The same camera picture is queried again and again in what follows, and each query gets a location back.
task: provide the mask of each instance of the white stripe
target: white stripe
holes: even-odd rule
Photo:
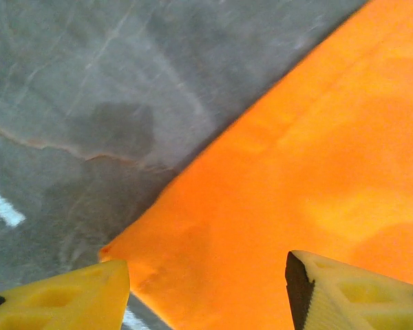
[[[128,307],[124,313],[123,323],[133,330],[150,330]]]
[[[19,211],[14,209],[14,206],[6,200],[6,198],[0,195],[0,218],[6,222],[8,226],[15,227],[22,221],[25,221],[26,217]]]

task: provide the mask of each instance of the gray floor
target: gray floor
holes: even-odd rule
[[[97,262],[364,1],[0,1],[0,291]]]

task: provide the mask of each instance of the orange fabric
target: orange fabric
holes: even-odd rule
[[[294,249],[413,283],[413,0],[369,2],[101,258],[174,329],[292,329]]]

